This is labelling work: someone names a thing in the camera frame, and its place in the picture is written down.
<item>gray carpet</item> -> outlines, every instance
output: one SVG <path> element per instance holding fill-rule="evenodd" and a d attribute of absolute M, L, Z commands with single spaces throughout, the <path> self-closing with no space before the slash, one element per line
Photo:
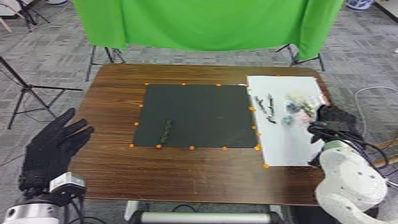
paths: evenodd
<path fill-rule="evenodd" d="M 1 55 L 28 82 L 37 85 L 80 87 L 87 90 L 90 83 L 85 83 L 83 80 L 90 45 L 72 5 L 48 6 L 42 1 L 37 3 L 35 9 L 51 20 L 51 24 L 40 21 L 33 32 L 28 33 L 23 20 L 7 20 L 14 33 L 8 34 L 0 27 Z M 321 77 L 332 101 L 355 115 L 353 92 L 369 86 L 398 87 L 398 54 L 392 53 L 396 48 L 398 24 L 378 9 L 371 8 L 364 13 L 343 9 L 321 50 L 327 67 Z M 122 55 L 128 63 L 133 64 L 287 66 L 287 52 L 275 53 L 273 51 L 275 49 L 188 52 L 129 46 L 122 50 Z M 106 63 L 101 50 L 97 51 L 96 62 Z M 318 69 L 318 62 L 312 61 L 302 66 Z M 23 154 L 26 142 L 49 120 L 46 112 L 30 113 L 30 117 L 19 115 L 12 130 L 5 130 L 17 92 L 17 85 L 0 74 L 0 163 Z M 44 99 L 49 99 L 55 92 L 39 91 L 39 94 Z M 55 113 L 60 114 L 69 107 L 78 107 L 81 99 L 83 92 L 67 92 L 56 101 Z M 30 98 L 23 105 L 28 109 L 37 106 Z M 385 90 L 364 92 L 360 105 L 369 127 L 366 139 L 369 142 L 378 143 L 398 135 L 398 93 Z M 396 147 L 390 147 L 385 150 L 387 154 L 396 154 L 396 150 Z M 17 159 L 0 167 L 0 214 L 12 205 L 19 194 L 16 179 L 21 162 L 23 160 Z M 151 203 L 151 209 L 170 211 L 174 205 L 172 203 Z M 88 201 L 88 214 L 104 218 L 106 221 L 120 223 L 122 207 L 124 202 Z M 261 211 L 264 209 L 264 206 L 250 205 L 200 205 L 202 211 Z"/>

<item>wooden table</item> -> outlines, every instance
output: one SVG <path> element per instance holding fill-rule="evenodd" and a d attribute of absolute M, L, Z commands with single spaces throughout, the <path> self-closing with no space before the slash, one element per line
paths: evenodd
<path fill-rule="evenodd" d="M 314 205 L 321 170 L 263 168 L 254 149 L 129 148 L 138 121 L 144 83 L 239 84 L 245 75 L 312 76 L 305 68 L 184 65 L 104 65 L 78 118 L 96 127 L 92 140 L 72 159 L 71 170 L 87 181 L 96 199 Z"/>

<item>green screen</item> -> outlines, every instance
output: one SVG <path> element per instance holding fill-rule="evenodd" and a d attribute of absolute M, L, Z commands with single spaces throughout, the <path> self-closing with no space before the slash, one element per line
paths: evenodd
<path fill-rule="evenodd" d="M 88 41 L 222 51 L 293 43 L 316 56 L 343 0 L 74 0 Z"/>

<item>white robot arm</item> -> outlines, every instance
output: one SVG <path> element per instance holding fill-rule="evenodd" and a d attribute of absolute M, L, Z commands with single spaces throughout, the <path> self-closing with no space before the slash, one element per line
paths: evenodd
<path fill-rule="evenodd" d="M 343 224 L 396 224 L 398 207 L 389 207 L 389 211 L 383 211 L 394 217 L 390 220 L 382 221 L 364 213 L 383 201 L 387 180 L 341 141 L 330 141 L 323 150 L 319 164 L 325 180 L 316 188 L 319 207 Z"/>

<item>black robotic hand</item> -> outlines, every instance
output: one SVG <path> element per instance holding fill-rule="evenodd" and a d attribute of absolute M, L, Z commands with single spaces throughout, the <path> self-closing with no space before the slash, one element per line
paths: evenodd
<path fill-rule="evenodd" d="M 58 116 L 35 135 L 26 146 L 24 162 L 19 176 L 19 189 L 46 192 L 49 181 L 67 172 L 71 157 L 90 139 L 94 128 L 81 119 L 65 127 L 74 116 L 74 108 Z"/>
<path fill-rule="evenodd" d="M 316 122 L 311 123 L 307 131 L 314 134 L 311 143 L 319 139 L 328 142 L 337 139 L 362 140 L 355 129 L 357 118 L 335 106 L 321 106 L 316 112 Z"/>

